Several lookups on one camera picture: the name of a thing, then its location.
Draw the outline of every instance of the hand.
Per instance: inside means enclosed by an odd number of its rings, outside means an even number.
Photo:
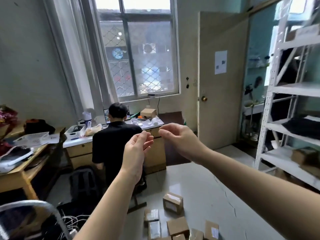
[[[175,123],[163,125],[159,129],[159,135],[170,141],[181,156],[191,161],[197,162],[200,154],[206,148],[193,131],[185,125]]]
[[[144,156],[152,144],[153,136],[144,130],[142,133],[134,135],[124,147],[120,172],[132,176],[135,184],[141,178]]]

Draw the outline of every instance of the laptop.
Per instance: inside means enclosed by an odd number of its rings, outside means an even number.
[[[127,109],[128,109],[128,113],[127,113],[127,118],[125,120],[130,120],[130,111],[129,111],[129,106],[126,105]],[[110,123],[110,118],[109,118],[109,109],[104,109],[103,110],[104,113],[104,117],[106,118],[106,124]]]

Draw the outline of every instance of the right hand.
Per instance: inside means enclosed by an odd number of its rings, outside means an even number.
[[[197,162],[206,148],[193,131],[185,125],[175,123],[163,125],[159,129],[159,135],[170,141],[181,156],[191,161]]]

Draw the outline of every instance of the man in black shirt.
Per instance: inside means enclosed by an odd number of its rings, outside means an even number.
[[[118,175],[126,143],[142,132],[138,125],[126,124],[128,109],[121,103],[109,107],[110,124],[94,134],[92,139],[92,162],[98,169],[106,167],[106,184],[110,185]]]

